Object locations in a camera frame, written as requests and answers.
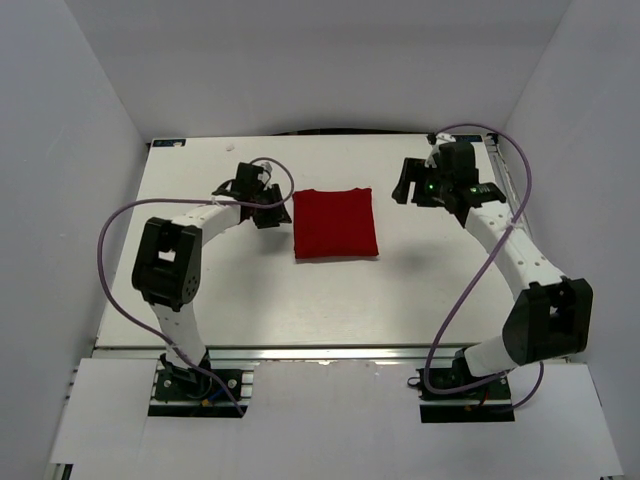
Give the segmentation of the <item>red t-shirt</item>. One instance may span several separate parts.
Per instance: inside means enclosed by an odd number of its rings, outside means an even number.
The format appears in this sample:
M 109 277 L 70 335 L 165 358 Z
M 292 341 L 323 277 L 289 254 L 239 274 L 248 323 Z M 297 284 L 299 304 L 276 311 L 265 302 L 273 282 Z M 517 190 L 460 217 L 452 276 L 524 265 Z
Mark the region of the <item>red t-shirt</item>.
M 371 188 L 297 191 L 293 205 L 296 260 L 379 255 Z

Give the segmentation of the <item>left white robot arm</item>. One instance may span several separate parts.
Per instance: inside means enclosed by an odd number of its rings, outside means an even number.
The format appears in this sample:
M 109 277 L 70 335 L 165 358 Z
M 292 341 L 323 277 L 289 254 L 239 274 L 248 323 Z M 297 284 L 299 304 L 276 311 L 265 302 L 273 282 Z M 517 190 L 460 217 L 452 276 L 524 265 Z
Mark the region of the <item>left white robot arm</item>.
M 204 247 L 214 238 L 251 221 L 258 229 L 290 224 L 284 195 L 273 182 L 279 163 L 258 157 L 237 166 L 235 177 L 211 197 L 171 219 L 152 217 L 144 225 L 132 271 L 132 285 L 156 316 L 167 345 L 166 362 L 180 368 L 177 387 L 199 399 L 211 387 L 204 369 L 207 348 L 198 330 L 193 301 L 201 284 Z

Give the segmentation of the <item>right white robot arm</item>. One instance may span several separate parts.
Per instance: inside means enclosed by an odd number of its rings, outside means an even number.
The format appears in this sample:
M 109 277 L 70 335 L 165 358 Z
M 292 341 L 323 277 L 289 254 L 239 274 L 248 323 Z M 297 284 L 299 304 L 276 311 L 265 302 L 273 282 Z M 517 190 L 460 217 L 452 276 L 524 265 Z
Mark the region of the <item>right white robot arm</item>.
M 392 198 L 453 215 L 487 251 L 487 263 L 498 268 L 514 298 L 501 333 L 457 352 L 445 380 L 429 392 L 472 399 L 500 374 L 586 349 L 591 285 L 563 273 L 518 226 L 502 190 L 480 180 L 471 143 L 443 143 L 426 159 L 405 158 Z

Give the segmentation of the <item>right blue table label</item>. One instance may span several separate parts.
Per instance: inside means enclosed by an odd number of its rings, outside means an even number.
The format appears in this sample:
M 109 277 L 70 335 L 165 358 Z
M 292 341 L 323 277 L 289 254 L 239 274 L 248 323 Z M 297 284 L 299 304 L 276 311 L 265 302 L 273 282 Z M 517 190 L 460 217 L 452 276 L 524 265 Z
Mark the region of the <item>right blue table label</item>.
M 453 138 L 456 142 L 470 142 L 470 143 L 482 143 L 483 137 L 481 135 L 472 134 L 454 134 Z

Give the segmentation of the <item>blue table label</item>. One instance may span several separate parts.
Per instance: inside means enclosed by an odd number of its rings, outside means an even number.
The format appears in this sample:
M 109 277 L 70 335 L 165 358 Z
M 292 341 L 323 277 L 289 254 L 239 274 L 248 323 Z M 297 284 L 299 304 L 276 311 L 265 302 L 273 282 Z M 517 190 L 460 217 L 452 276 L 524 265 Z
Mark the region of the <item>blue table label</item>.
M 151 143 L 152 148 L 178 148 L 186 145 L 185 139 L 155 139 Z
M 456 142 L 470 142 L 470 143 L 482 143 L 483 137 L 481 135 L 472 134 L 454 134 L 453 138 Z

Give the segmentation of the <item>left blue table label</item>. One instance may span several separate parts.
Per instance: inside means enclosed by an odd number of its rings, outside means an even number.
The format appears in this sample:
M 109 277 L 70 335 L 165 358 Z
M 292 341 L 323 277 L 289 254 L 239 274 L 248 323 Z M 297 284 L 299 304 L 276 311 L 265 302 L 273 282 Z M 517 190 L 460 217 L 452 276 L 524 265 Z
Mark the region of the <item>left blue table label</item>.
M 186 145 L 185 139 L 155 139 L 151 143 L 152 148 L 178 148 Z

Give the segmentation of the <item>aluminium right side rail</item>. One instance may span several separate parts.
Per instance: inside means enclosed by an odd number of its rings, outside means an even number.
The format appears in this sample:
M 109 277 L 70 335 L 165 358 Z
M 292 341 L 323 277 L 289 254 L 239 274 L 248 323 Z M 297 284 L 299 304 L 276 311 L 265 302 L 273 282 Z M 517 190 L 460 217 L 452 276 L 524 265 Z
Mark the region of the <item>aluminium right side rail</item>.
M 506 202 L 481 207 L 467 225 L 489 254 L 488 261 L 500 272 L 515 301 L 501 333 L 505 354 L 512 363 L 526 365 L 555 356 L 534 351 L 540 336 L 533 329 L 542 322 L 534 318 L 533 293 L 538 287 L 560 285 L 564 274 L 543 256 L 529 236 L 524 213 L 519 210 L 521 200 L 513 188 L 496 136 L 488 134 L 484 144 Z

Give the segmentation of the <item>aluminium rail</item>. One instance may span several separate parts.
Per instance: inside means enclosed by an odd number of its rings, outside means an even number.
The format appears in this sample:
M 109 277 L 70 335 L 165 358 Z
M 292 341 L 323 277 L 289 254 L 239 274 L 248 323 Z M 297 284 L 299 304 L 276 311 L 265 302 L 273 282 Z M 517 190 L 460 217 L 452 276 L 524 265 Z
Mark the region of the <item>aluminium rail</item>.
M 543 256 L 529 236 L 524 213 L 519 210 L 521 200 L 513 188 L 496 136 L 488 134 L 484 144 L 506 202 L 481 207 L 467 225 L 489 254 L 488 261 L 500 272 L 515 301 L 501 333 L 505 354 L 512 363 L 526 365 L 555 356 L 534 351 L 540 336 L 533 329 L 542 322 L 534 318 L 533 293 L 538 287 L 560 285 L 564 274 Z
M 329 360 L 374 360 L 400 361 L 422 360 L 429 353 L 428 346 L 418 347 L 266 347 L 266 348 L 221 348 L 208 349 L 212 360 L 220 361 L 329 361 Z M 100 359 L 151 359 L 158 358 L 164 348 L 95 348 L 92 357 Z

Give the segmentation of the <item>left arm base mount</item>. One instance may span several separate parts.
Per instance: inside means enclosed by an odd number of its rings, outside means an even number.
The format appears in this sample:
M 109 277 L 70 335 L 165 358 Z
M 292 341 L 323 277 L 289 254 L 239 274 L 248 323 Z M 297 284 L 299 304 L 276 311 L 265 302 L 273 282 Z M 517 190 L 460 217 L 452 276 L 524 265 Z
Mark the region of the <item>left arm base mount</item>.
M 241 418 L 248 409 L 253 372 L 238 368 L 212 369 L 207 358 L 200 367 L 212 371 L 219 381 L 191 368 L 177 367 L 162 354 L 156 366 L 148 416 Z

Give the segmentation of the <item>aluminium front rail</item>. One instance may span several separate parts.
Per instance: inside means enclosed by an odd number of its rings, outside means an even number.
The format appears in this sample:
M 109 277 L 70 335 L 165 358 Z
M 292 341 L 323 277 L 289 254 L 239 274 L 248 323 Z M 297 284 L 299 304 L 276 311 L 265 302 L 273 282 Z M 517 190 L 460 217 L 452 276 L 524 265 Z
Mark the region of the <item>aluminium front rail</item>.
M 374 360 L 400 361 L 422 360 L 429 353 L 428 346 L 418 347 L 266 347 L 266 348 L 221 348 L 208 349 L 212 360 L 220 361 L 329 361 L 329 360 Z M 92 357 L 100 359 L 151 359 L 158 358 L 164 348 L 95 348 Z

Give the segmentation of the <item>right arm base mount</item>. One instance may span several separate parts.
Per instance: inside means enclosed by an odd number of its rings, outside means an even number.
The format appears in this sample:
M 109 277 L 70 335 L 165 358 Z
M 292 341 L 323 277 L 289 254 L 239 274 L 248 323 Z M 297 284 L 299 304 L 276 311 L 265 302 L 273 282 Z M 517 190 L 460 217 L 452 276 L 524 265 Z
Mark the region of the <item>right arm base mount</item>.
M 501 377 L 479 389 L 438 395 L 424 385 L 424 369 L 407 379 L 418 392 L 423 424 L 510 423 L 515 421 L 509 383 Z

